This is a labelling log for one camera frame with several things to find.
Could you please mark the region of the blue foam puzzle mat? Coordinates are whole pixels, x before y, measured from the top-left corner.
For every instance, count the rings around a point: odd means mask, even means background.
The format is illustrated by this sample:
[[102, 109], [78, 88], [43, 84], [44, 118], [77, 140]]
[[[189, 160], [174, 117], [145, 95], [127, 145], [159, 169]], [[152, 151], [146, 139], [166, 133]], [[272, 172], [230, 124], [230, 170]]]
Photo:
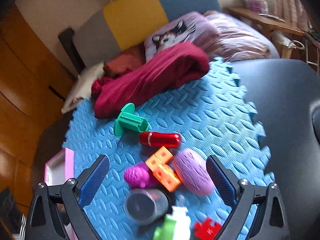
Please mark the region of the blue foam puzzle mat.
[[[262, 123], [255, 121], [255, 105], [245, 102], [246, 87], [240, 84], [234, 63], [212, 61], [207, 75], [174, 90], [157, 94], [136, 107], [135, 113], [147, 118], [152, 131], [179, 133], [181, 149], [190, 148], [201, 157], [216, 155], [238, 178], [253, 185], [274, 181], [265, 173], [271, 157], [259, 140], [265, 136]], [[104, 154], [110, 170], [85, 213], [102, 239], [152, 239], [159, 222], [139, 227], [124, 212], [130, 188], [124, 181], [126, 168], [141, 163], [153, 154], [142, 146], [136, 132], [114, 134], [112, 119], [94, 117], [93, 103], [85, 100], [73, 113], [63, 143], [75, 153], [74, 174]]]

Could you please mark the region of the pink box on table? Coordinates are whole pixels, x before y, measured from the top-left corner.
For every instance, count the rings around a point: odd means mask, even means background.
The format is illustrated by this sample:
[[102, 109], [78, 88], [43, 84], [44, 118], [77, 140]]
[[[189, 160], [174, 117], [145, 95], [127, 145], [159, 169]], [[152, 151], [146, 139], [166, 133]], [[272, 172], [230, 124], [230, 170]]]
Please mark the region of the pink box on table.
[[268, 3], [265, 0], [242, 0], [247, 9], [262, 14], [268, 14]]

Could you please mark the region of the cat print purple pillow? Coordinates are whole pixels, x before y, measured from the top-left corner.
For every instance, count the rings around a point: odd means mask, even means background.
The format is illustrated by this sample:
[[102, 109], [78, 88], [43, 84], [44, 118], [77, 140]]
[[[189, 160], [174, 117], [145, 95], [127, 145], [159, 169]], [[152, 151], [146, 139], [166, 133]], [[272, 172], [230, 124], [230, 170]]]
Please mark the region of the cat print purple pillow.
[[146, 61], [181, 42], [190, 42], [205, 50], [220, 37], [220, 32], [198, 12], [190, 12], [151, 34], [145, 41]]

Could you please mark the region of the green white plastic toy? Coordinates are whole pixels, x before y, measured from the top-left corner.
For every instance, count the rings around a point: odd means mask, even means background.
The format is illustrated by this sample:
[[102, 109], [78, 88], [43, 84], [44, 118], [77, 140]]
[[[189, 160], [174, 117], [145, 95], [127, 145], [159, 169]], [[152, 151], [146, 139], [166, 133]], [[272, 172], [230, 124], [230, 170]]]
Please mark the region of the green white plastic toy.
[[153, 233], [153, 240], [189, 240], [191, 237], [191, 218], [185, 207], [185, 198], [178, 196], [177, 204], [172, 206], [171, 214], [166, 214], [163, 225]]

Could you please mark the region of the dark red blanket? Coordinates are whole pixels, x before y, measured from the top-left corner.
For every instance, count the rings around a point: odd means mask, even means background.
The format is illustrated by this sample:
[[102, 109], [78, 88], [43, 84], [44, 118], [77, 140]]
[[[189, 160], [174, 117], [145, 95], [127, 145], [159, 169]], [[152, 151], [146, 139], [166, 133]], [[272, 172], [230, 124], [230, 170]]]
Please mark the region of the dark red blanket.
[[139, 106], [158, 93], [200, 79], [209, 71], [209, 58], [190, 42], [169, 47], [137, 70], [112, 79], [102, 77], [92, 85], [94, 115], [98, 119], [116, 116], [131, 102]]

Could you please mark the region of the clear cup black base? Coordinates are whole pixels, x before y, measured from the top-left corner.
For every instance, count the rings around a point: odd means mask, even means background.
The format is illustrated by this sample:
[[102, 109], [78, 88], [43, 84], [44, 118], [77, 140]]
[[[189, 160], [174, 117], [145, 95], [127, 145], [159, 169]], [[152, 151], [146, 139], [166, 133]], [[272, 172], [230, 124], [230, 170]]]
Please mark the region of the clear cup black base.
[[134, 189], [125, 198], [127, 217], [138, 225], [149, 225], [172, 211], [175, 195], [164, 188]]

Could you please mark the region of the pink rimmed white tray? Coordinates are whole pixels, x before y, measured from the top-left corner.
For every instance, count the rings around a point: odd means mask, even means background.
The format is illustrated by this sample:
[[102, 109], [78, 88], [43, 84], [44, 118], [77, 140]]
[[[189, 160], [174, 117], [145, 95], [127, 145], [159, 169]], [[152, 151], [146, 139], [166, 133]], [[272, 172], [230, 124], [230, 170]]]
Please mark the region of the pink rimmed white tray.
[[[48, 186], [60, 185], [74, 177], [74, 151], [63, 148], [45, 164], [44, 182]], [[71, 226], [65, 207], [57, 204], [58, 212], [69, 239], [78, 239]]]

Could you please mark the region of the red metallic capsule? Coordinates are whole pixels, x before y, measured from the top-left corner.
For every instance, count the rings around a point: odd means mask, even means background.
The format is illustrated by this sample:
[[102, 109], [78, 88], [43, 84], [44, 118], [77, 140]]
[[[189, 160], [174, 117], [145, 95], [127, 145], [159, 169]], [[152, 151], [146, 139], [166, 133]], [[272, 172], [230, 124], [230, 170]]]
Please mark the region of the red metallic capsule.
[[179, 148], [182, 138], [178, 133], [142, 132], [139, 142], [149, 147]]

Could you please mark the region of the lilac patterned egg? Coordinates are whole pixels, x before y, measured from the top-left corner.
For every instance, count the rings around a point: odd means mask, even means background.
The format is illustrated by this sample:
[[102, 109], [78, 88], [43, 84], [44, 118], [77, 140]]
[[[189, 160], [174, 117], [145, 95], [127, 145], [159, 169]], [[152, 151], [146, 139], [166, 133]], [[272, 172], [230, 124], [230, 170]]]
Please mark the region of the lilac patterned egg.
[[174, 169], [183, 185], [193, 194], [204, 197], [214, 189], [207, 169], [206, 161], [195, 151], [185, 149], [173, 159]]

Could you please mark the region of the rust red cushion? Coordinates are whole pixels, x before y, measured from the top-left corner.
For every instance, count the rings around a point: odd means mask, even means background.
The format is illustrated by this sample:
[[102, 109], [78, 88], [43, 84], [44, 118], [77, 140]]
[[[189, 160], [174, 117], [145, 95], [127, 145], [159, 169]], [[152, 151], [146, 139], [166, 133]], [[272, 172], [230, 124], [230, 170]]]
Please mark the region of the rust red cushion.
[[132, 46], [122, 51], [111, 61], [104, 63], [106, 77], [116, 78], [124, 73], [134, 71], [146, 62], [144, 44]]

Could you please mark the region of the grey yellow blue headboard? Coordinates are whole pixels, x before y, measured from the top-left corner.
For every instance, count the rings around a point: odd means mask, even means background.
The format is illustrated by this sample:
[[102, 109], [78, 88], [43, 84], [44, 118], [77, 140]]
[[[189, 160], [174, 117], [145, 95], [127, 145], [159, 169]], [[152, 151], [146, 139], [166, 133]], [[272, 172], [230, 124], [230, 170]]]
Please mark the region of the grey yellow blue headboard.
[[218, 0], [115, 0], [75, 32], [73, 44], [85, 66], [91, 67], [140, 44], [172, 20], [208, 10], [220, 11]]

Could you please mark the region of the pink curtain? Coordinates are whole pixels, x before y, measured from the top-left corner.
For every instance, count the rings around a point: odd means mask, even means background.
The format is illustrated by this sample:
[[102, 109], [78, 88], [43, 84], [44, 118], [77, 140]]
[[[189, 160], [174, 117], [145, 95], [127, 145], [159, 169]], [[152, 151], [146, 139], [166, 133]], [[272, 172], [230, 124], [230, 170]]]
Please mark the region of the pink curtain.
[[309, 29], [309, 17], [300, 0], [274, 0], [274, 13], [303, 31]]

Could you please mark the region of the red puzzle piece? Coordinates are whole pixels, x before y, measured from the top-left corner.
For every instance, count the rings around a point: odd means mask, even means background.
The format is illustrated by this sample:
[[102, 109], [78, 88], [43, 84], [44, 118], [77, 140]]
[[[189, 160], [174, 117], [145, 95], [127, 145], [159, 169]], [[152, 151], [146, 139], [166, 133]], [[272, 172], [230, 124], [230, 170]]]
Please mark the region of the red puzzle piece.
[[222, 225], [207, 217], [203, 222], [197, 221], [194, 226], [194, 235], [201, 240], [213, 240], [221, 230]]

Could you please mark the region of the pink striped duvet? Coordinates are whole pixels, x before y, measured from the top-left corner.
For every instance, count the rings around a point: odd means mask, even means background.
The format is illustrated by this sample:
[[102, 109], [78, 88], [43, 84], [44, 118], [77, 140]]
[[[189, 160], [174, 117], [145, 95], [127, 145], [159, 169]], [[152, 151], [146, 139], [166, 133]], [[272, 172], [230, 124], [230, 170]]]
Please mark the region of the pink striped duvet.
[[221, 57], [229, 62], [280, 58], [273, 43], [244, 22], [218, 11], [207, 11], [204, 16], [220, 34], [204, 50], [210, 58]]

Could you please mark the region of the green plastic spool toy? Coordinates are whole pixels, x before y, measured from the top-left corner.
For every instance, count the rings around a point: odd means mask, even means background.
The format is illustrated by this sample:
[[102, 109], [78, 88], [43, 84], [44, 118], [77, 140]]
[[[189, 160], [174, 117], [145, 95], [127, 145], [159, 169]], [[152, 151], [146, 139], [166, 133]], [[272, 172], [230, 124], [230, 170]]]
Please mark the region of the green plastic spool toy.
[[142, 133], [147, 132], [151, 128], [147, 118], [135, 114], [135, 105], [127, 103], [120, 111], [114, 122], [114, 135], [120, 137], [125, 130]]

